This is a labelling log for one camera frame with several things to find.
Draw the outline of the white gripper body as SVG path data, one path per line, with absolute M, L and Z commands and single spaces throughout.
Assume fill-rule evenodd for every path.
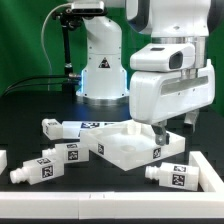
M 129 110 L 136 122 L 155 124 L 211 104 L 215 74 L 211 60 L 197 77 L 183 79 L 180 71 L 135 72 L 130 82 Z

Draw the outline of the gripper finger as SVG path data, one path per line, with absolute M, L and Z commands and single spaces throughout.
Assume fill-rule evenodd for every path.
M 166 120 L 157 122 L 152 125 L 152 129 L 155 133 L 155 142 L 157 145 L 163 146 L 166 144 L 166 125 Z
M 189 125 L 195 125 L 197 122 L 198 116 L 199 116 L 199 110 L 193 110 L 193 111 L 187 112 L 185 115 L 184 123 Z

